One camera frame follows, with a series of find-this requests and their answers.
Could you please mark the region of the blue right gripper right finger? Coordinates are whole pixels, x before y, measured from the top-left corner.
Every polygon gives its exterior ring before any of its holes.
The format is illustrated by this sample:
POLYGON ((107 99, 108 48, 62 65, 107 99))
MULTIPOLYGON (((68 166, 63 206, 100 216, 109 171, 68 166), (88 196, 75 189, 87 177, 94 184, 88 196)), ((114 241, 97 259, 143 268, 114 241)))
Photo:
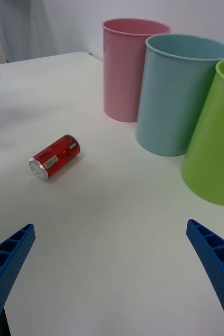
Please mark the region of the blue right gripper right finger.
POLYGON ((224 311, 224 239, 193 219, 187 222, 186 235, 224 311))

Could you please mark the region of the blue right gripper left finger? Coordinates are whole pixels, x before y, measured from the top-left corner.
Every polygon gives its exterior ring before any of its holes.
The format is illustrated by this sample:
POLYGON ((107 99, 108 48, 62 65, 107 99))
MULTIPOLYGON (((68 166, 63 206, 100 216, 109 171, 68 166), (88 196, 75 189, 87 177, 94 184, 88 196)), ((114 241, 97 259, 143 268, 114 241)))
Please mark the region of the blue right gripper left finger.
POLYGON ((0 244, 0 316, 35 239, 34 226, 28 224, 0 244))

